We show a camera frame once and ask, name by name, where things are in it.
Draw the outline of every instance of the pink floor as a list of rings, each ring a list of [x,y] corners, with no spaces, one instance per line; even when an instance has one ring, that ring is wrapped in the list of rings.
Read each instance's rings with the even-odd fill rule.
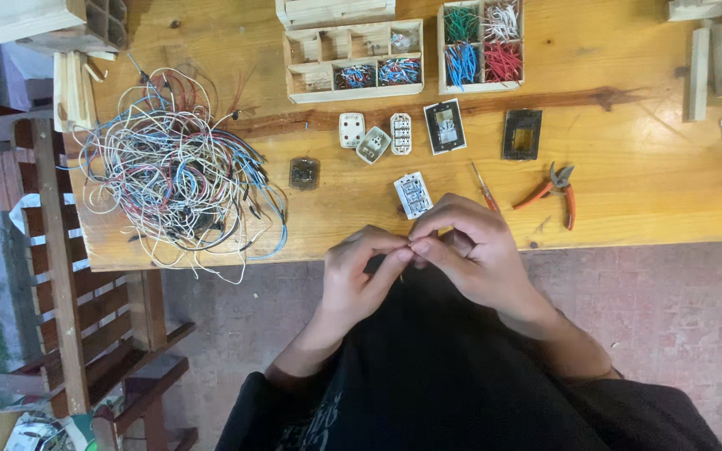
[[[524,262],[620,372],[683,389],[722,440],[722,243],[537,251]],[[195,448],[213,449],[246,374],[262,371],[309,318],[322,273],[321,262],[251,266],[231,286],[166,271],[168,317],[198,326],[175,348],[191,370],[166,394],[168,426],[198,426]]]

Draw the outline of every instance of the wooden chair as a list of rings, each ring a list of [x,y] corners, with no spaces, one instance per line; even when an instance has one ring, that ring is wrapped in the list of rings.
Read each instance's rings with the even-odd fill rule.
[[[19,163],[19,169],[24,192],[37,193],[41,200],[40,207],[24,209],[23,216],[25,234],[31,239],[28,263],[32,275],[41,281],[32,291],[44,355],[0,375],[0,382],[12,393],[50,396],[55,417],[62,418],[88,413],[125,378],[184,339],[195,325],[186,323],[166,333],[158,270],[74,271],[73,263],[85,260],[87,253],[80,233],[73,232],[79,228],[76,207],[64,201],[64,194],[71,193],[68,171],[57,169],[65,165],[63,138],[49,119],[33,119],[31,128],[35,163]],[[88,300],[79,303],[80,298]],[[183,359],[137,397],[134,390],[125,390],[131,407],[124,418],[117,418],[114,431],[122,434],[144,415],[160,417],[162,427],[160,395],[186,370],[188,360]],[[192,445],[196,429],[186,437]]]

